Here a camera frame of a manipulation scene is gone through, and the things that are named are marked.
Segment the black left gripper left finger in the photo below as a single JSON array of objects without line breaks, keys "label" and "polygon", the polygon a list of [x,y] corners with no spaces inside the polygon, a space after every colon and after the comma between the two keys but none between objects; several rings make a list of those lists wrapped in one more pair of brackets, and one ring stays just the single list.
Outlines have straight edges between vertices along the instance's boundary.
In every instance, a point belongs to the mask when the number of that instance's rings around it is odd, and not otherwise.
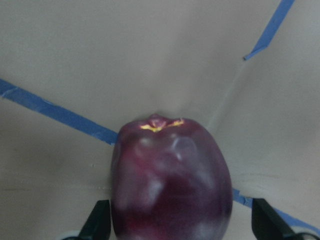
[{"label": "black left gripper left finger", "polygon": [[109,200],[98,200],[78,234],[81,240],[109,240],[111,211]]}]

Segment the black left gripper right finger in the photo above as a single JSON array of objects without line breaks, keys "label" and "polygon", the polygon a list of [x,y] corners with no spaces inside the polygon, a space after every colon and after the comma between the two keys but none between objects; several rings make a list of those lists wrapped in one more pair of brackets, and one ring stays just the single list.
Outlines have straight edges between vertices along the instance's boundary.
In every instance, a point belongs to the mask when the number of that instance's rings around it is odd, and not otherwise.
[{"label": "black left gripper right finger", "polygon": [[264,198],[254,198],[251,210],[251,228],[257,240],[300,239]]}]

